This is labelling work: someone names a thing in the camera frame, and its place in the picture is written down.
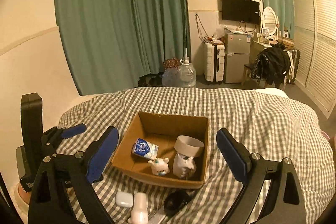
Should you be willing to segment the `white small bottle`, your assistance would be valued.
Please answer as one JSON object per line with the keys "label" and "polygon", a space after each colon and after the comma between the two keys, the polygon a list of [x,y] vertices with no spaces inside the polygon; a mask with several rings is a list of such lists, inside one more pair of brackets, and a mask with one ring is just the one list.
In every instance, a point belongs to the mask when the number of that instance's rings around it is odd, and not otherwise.
{"label": "white small bottle", "polygon": [[128,223],[131,224],[148,224],[149,215],[147,211],[147,195],[138,192],[134,195],[133,209],[131,211]]}

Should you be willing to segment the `black clothes pile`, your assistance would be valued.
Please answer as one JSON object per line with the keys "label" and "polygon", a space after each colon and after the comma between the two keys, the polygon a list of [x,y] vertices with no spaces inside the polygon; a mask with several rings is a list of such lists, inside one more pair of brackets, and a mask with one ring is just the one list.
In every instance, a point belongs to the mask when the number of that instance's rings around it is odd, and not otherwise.
{"label": "black clothes pile", "polygon": [[279,88],[285,83],[290,68],[290,57],[283,43],[277,43],[261,51],[254,61],[252,79],[264,80]]}

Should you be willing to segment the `white bear figurine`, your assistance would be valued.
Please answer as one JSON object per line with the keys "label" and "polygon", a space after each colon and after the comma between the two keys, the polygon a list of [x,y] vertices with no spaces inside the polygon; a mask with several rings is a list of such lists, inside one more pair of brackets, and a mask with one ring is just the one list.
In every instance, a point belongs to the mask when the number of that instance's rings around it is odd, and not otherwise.
{"label": "white bear figurine", "polygon": [[165,157],[164,159],[157,158],[154,160],[149,160],[148,163],[151,165],[151,171],[153,175],[164,176],[170,172],[168,157]]}

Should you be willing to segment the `white oval vanity mirror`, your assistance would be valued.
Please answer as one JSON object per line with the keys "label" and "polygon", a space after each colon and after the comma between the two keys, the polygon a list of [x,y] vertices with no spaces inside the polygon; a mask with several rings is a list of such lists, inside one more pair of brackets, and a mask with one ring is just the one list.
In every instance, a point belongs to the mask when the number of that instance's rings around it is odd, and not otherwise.
{"label": "white oval vanity mirror", "polygon": [[265,7],[261,15],[261,29],[268,29],[268,34],[272,36],[277,34],[278,26],[278,16],[275,11],[270,6]]}

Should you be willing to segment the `black item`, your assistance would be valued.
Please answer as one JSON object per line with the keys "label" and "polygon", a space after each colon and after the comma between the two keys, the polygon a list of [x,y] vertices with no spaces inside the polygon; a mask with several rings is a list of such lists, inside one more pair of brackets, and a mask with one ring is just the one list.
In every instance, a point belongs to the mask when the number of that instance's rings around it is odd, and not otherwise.
{"label": "black item", "polygon": [[177,190],[167,196],[164,201],[163,208],[166,215],[174,216],[182,210],[190,201],[192,197],[185,190]]}

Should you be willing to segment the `clear large water jug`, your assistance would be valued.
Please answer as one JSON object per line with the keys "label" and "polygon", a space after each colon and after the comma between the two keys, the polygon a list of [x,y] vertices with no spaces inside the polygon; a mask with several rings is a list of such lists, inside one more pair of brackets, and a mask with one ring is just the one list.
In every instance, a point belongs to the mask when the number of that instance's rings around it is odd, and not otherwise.
{"label": "clear large water jug", "polygon": [[194,88],[196,87],[196,84],[196,71],[188,57],[186,48],[178,68],[178,86],[181,88]]}

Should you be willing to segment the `grey checkered bed sheet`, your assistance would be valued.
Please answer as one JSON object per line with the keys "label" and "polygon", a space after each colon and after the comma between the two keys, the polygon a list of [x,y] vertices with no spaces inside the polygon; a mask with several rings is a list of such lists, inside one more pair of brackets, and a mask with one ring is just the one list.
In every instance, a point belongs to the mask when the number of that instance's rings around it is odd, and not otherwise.
{"label": "grey checkered bed sheet", "polygon": [[210,148],[206,181],[171,223],[219,223],[239,194],[216,144],[226,128],[250,152],[264,159],[292,159],[302,188],[307,223],[314,223],[335,193],[333,151],[315,111],[281,96],[240,89],[133,88],[101,94],[65,112],[59,127],[83,123],[85,133],[64,140],[58,153],[84,151],[109,126],[123,134],[140,111],[207,117]]}

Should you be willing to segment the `large green curtain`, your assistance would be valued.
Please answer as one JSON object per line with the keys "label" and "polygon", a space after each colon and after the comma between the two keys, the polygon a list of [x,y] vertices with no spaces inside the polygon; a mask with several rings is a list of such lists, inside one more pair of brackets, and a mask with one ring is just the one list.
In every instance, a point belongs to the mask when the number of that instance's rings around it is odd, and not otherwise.
{"label": "large green curtain", "polygon": [[136,87],[191,53],[187,0],[55,0],[55,15],[81,95]]}

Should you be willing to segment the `white hard suitcase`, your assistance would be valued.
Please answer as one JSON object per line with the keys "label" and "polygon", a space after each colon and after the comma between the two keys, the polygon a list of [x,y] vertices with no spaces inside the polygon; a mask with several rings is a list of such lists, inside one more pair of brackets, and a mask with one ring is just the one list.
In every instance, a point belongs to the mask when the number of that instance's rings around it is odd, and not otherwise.
{"label": "white hard suitcase", "polygon": [[220,40],[204,44],[204,74],[206,81],[217,83],[224,79],[225,45]]}

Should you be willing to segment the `blue Vinda tissue pack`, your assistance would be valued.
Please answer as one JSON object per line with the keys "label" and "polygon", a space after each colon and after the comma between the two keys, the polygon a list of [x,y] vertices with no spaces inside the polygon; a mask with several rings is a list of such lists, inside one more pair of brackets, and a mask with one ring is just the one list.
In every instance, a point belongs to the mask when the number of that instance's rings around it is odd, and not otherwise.
{"label": "blue Vinda tissue pack", "polygon": [[144,159],[154,160],[157,158],[159,147],[149,141],[137,138],[131,149],[133,155]]}

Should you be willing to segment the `light blue earbuds case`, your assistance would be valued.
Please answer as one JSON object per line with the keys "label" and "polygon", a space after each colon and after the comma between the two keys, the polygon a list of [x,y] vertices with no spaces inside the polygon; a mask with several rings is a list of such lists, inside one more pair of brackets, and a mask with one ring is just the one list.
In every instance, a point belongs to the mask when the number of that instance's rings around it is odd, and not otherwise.
{"label": "light blue earbuds case", "polygon": [[127,192],[117,192],[115,197],[115,203],[119,207],[132,208],[133,207],[133,195]]}

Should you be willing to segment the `white tube with label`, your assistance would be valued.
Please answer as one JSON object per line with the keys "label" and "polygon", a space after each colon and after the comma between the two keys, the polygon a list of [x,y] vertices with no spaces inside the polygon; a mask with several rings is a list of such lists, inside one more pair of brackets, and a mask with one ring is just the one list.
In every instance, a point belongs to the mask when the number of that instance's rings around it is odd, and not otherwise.
{"label": "white tube with label", "polygon": [[160,224],[164,221],[168,221],[170,219],[170,213],[171,211],[163,206],[149,219],[148,224]]}

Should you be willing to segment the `white louvered wardrobe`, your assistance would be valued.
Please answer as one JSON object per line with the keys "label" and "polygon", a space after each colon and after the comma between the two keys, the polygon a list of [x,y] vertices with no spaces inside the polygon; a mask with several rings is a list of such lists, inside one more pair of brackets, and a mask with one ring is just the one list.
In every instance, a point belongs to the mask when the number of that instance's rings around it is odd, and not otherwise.
{"label": "white louvered wardrobe", "polygon": [[335,108],[335,0],[294,0],[296,83],[326,118]]}

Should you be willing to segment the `black wall television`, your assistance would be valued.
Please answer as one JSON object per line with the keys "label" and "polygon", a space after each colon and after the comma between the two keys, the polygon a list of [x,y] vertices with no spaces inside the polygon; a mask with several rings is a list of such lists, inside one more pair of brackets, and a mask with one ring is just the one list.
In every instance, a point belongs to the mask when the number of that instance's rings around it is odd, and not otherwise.
{"label": "black wall television", "polygon": [[259,24],[260,3],[252,0],[222,0],[222,19]]}

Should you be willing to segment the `white tape roll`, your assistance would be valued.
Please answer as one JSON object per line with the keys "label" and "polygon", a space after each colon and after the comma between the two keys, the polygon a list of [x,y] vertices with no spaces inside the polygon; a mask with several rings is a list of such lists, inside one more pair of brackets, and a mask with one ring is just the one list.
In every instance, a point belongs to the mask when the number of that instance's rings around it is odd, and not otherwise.
{"label": "white tape roll", "polygon": [[187,157],[199,157],[204,147],[205,144],[202,141],[186,135],[179,135],[174,145],[178,153]]}

